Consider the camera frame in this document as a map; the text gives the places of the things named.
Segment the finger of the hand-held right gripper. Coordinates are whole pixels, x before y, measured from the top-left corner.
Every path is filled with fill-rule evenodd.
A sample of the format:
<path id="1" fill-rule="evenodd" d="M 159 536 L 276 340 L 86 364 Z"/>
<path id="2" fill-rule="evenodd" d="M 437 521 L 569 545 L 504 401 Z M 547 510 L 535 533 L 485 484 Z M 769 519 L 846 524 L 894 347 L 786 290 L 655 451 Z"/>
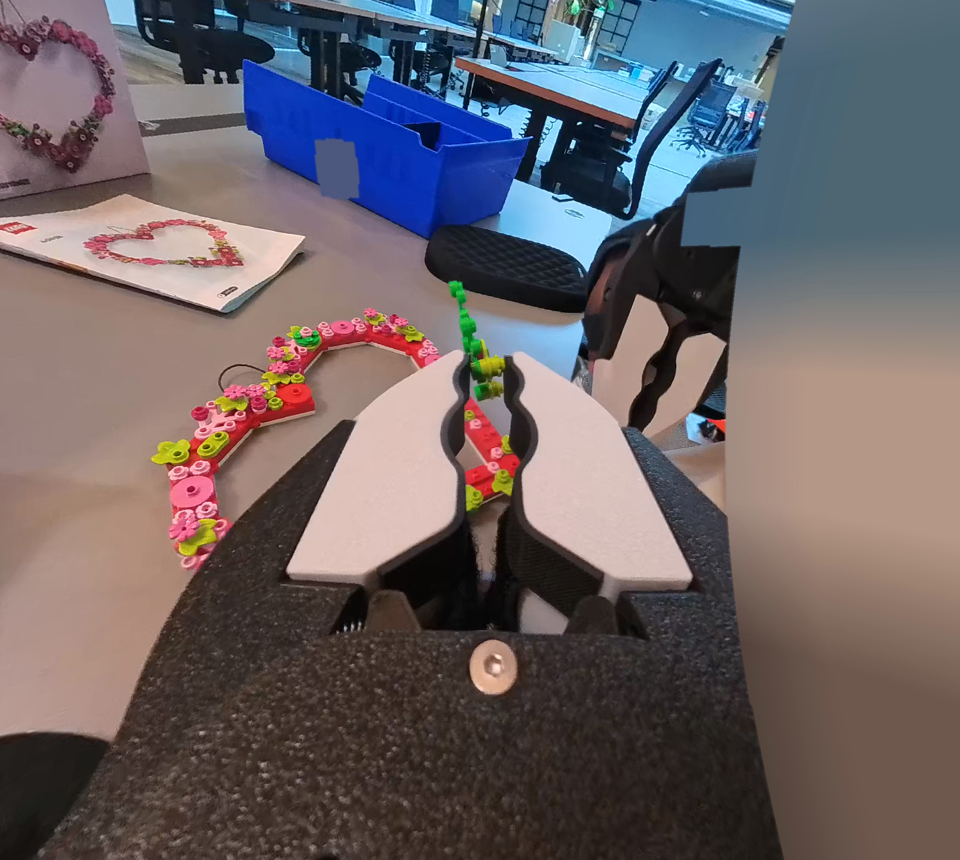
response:
<path id="1" fill-rule="evenodd" d="M 668 405 L 678 372 L 679 311 L 637 296 L 612 353 L 600 360 L 600 404 L 620 425 L 674 425 Z"/>
<path id="2" fill-rule="evenodd" d="M 652 437 L 684 420 L 717 386 L 726 348 L 712 333 L 670 331 L 630 405 L 630 427 Z"/>

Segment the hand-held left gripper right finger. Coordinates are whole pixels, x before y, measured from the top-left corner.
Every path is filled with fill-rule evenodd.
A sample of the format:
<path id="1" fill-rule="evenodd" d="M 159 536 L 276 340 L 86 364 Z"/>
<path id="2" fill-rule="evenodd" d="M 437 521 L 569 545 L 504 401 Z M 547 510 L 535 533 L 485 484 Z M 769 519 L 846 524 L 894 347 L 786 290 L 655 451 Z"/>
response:
<path id="1" fill-rule="evenodd" d="M 691 568 L 618 422 L 526 353 L 504 399 L 519 460 L 511 511 L 533 553 L 557 554 L 588 593 L 683 591 Z"/>

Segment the blue plastic bin with dividers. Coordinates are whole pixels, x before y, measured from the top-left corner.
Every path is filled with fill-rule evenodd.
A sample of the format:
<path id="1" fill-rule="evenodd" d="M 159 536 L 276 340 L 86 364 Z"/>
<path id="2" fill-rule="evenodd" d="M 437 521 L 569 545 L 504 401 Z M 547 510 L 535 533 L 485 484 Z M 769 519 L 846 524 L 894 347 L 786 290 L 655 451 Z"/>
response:
<path id="1" fill-rule="evenodd" d="M 246 126 L 269 160 L 425 239 L 498 214 L 529 143 L 379 76 L 356 107 L 249 61 L 243 74 Z"/>

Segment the grey desk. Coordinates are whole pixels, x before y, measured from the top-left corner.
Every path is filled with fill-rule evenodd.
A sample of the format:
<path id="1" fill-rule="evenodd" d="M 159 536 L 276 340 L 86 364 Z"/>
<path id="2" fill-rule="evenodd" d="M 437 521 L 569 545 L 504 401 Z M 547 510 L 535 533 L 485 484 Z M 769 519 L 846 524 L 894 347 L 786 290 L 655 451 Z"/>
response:
<path id="1" fill-rule="evenodd" d="M 303 235 L 229 315 L 2 256 L 2 734 L 112 740 L 192 578 L 167 536 L 160 441 L 192 431 L 225 367 L 263 365 L 294 324 L 399 314 L 442 353 L 459 338 L 426 243 L 269 162 L 241 124 L 145 138 L 150 175 L 2 203 L 3 218 L 131 194 Z"/>

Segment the heart-print toy set box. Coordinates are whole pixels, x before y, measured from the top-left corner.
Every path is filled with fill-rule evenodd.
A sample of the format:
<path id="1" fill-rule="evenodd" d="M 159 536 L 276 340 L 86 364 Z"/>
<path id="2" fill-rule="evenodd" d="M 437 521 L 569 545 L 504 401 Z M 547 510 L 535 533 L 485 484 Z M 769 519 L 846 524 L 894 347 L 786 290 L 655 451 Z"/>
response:
<path id="1" fill-rule="evenodd" d="M 150 171 L 104 0 L 1 0 L 1 198 Z"/>

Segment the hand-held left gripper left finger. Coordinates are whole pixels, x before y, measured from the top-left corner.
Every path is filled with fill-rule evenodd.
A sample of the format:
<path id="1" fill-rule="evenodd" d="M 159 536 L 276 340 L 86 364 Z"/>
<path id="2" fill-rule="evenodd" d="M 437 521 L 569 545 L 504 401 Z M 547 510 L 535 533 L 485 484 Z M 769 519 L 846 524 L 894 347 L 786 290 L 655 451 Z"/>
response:
<path id="1" fill-rule="evenodd" d="M 372 588 L 465 521 L 467 357 L 448 353 L 355 419 L 287 565 L 288 578 Z"/>

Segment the short wooden-edged table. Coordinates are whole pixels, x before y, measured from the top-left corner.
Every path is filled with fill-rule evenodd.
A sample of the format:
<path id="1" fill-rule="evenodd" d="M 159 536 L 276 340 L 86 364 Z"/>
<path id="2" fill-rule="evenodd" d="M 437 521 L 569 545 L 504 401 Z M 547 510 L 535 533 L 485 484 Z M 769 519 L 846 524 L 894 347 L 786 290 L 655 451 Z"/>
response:
<path id="1" fill-rule="evenodd" d="M 529 71 L 510 70 L 488 60 L 465 57 L 457 58 L 455 64 L 470 77 L 463 95 L 465 107 L 470 104 L 475 86 L 484 82 L 499 98 L 530 113 L 523 132 L 529 143 L 515 176 L 517 181 L 531 179 L 547 120 L 560 124 L 549 160 L 553 166 L 570 149 L 578 124 L 599 125 L 617 139 L 629 139 L 644 115 L 644 92 L 623 93 L 600 85 L 590 80 L 591 71 L 562 74 L 554 67 L 544 66 Z"/>

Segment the heart-shaped toy brick wreath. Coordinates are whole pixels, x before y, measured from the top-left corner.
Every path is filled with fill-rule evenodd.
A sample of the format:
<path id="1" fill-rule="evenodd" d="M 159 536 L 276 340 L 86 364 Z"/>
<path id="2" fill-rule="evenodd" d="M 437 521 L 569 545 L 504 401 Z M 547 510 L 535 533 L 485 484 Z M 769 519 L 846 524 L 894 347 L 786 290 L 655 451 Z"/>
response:
<path id="1" fill-rule="evenodd" d="M 316 404 L 305 376 L 309 366 L 330 350 L 363 345 L 408 358 L 414 371 L 440 359 L 436 345 L 408 320 L 375 309 L 350 320 L 293 325 L 271 341 L 269 365 L 258 382 L 223 386 L 217 398 L 191 410 L 195 429 L 190 437 L 156 446 L 150 460 L 165 470 L 169 482 L 168 534 L 184 570 L 198 571 L 233 526 L 222 512 L 214 480 L 226 458 L 253 432 L 313 414 Z M 468 512 L 509 497 L 520 465 L 509 436 L 498 432 L 482 403 L 471 397 L 463 412 L 466 442 L 482 461 L 465 473 Z"/>

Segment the green toy brick vine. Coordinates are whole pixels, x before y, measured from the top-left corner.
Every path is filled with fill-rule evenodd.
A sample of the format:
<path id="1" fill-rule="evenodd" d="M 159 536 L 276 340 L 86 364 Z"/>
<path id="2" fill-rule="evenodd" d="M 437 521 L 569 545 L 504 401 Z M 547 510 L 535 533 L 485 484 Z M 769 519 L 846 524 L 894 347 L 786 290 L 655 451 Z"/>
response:
<path id="1" fill-rule="evenodd" d="M 467 295 L 460 281 L 448 282 L 450 295 L 456 300 L 462 349 L 467 356 L 470 375 L 474 381 L 473 397 L 476 402 L 496 399 L 503 395 L 501 378 L 506 368 L 504 358 L 491 354 L 486 342 L 476 331 L 476 321 L 467 308 Z"/>

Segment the black mesh office chair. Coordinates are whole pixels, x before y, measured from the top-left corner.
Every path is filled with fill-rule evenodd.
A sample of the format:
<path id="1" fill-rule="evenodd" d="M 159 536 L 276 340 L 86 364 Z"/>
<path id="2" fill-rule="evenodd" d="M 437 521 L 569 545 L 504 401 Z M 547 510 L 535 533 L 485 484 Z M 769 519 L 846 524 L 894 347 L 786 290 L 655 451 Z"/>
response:
<path id="1" fill-rule="evenodd" d="M 608 125 L 565 123 L 550 160 L 541 168 L 540 187 L 551 194 L 569 196 L 615 218 L 633 220 L 654 153 L 694 101 L 712 84 L 722 65 L 721 58 L 700 64 L 677 98 L 647 131 L 632 160 L 630 177 L 623 173 L 621 166 L 629 158 L 631 142 L 640 131 L 638 127 L 620 137 Z"/>

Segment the heart-print instruction booklet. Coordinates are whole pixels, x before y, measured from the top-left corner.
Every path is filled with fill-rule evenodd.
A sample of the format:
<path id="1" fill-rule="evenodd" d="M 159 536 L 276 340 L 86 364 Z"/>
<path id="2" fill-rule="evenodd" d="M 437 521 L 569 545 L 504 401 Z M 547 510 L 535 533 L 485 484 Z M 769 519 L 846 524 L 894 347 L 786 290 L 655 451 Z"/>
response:
<path id="1" fill-rule="evenodd" d="M 228 314 L 304 249 L 300 235 L 116 196 L 93 206 L 3 218 L 2 251 Z"/>

